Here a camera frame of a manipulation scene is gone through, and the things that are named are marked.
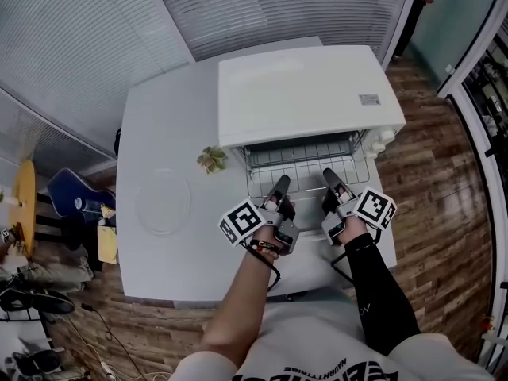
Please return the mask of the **person's left hand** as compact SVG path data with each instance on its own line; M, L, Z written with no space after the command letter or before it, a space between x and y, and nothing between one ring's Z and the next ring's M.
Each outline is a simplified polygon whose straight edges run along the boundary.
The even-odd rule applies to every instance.
M272 226L263 226L257 229L248 243L248 250L260 254L268 262L273 263L279 258L279 251L283 244L275 238Z

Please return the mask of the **person's right hand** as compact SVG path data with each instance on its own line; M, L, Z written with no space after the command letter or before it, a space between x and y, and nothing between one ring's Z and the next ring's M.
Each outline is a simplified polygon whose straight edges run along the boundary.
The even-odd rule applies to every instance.
M344 245L358 242L361 244L370 244L373 242L373 238L368 232L365 222L356 216L346 218L345 228L339 234L338 240Z

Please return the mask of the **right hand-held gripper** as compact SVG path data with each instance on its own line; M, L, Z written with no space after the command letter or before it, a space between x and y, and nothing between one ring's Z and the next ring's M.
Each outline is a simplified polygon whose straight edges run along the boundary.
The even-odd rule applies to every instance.
M328 190L322 204L325 220L321 227L328 242L339 244L338 237L346 228L346 219L355 216L375 230L374 243L378 244L381 233L387 229L397 210L393 199L371 187L365 187L360 195L356 195L328 167L323 171L323 177Z

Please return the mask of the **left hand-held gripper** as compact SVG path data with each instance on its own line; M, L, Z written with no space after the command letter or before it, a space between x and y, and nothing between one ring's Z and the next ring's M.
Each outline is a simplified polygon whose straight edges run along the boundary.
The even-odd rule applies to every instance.
M287 197L290 184L291 178L282 175L260 206L246 198L221 217L218 228L232 247L250 238L257 229L268 227L282 245L279 254L293 252L300 229L294 223L295 210Z

